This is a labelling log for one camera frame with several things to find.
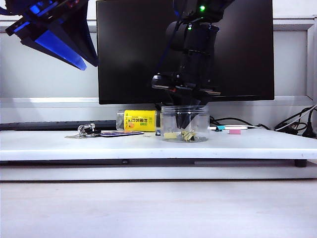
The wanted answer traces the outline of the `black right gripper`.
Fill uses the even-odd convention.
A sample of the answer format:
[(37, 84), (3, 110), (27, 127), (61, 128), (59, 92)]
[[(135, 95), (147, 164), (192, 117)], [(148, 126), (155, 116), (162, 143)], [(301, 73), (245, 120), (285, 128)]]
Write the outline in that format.
[(197, 113), (200, 100), (194, 96), (219, 96), (220, 92), (215, 91), (213, 86), (205, 87), (209, 71), (205, 66), (212, 62), (209, 54), (201, 51), (185, 51), (181, 56), (181, 62), (177, 71), (158, 72), (152, 78), (152, 88), (166, 90), (171, 93), (173, 105), (180, 108), (185, 106), (186, 113), (179, 114), (176, 109), (176, 124), (178, 128), (186, 128)]

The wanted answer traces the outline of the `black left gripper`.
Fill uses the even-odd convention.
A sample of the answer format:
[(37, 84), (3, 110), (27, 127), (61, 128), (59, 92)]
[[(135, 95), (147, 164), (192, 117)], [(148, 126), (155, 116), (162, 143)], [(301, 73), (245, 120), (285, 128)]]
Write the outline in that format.
[(50, 28), (63, 25), (67, 35), (66, 44), (50, 30), (37, 39), (26, 37), (21, 40), (25, 46), (33, 48), (79, 70), (87, 68), (83, 59), (93, 66), (98, 66), (99, 59), (93, 45), (87, 24), (87, 0), (7, 0), (5, 15), (20, 15), (11, 26), (6, 28), (8, 35), (17, 33), (27, 25), (36, 28)]

